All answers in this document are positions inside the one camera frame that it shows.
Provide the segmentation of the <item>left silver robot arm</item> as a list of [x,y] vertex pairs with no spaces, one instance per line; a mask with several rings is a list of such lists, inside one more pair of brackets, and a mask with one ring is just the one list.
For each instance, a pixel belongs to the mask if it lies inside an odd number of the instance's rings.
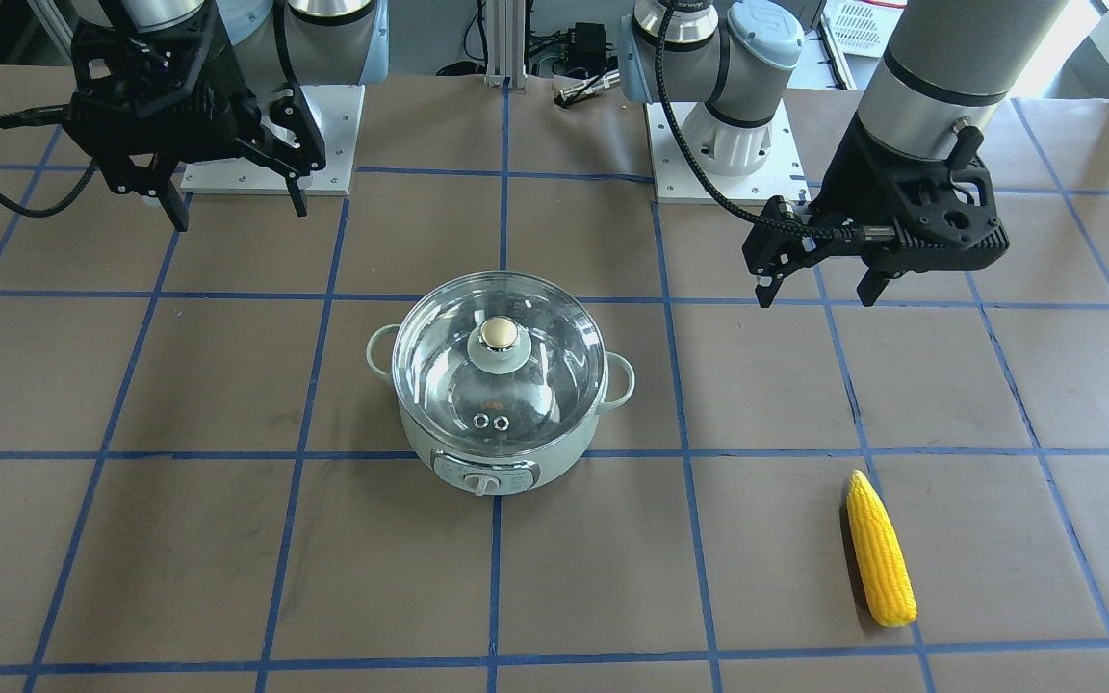
[[751,224],[745,267],[770,306],[788,276],[857,256],[871,306],[907,273],[974,272],[1011,248],[981,161],[986,128],[1061,1],[907,1],[849,118],[820,192],[761,211],[722,186],[764,166],[776,113],[804,52],[798,19],[774,1],[634,1],[622,17],[622,91],[661,110],[675,161],[728,214]]

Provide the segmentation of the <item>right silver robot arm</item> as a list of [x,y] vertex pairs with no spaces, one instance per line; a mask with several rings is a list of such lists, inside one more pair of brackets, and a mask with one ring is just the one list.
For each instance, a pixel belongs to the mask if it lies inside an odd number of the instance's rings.
[[106,188],[155,200],[176,231],[181,164],[247,161],[281,181],[301,217],[329,166],[314,85],[388,71],[383,1],[78,1],[67,135]]

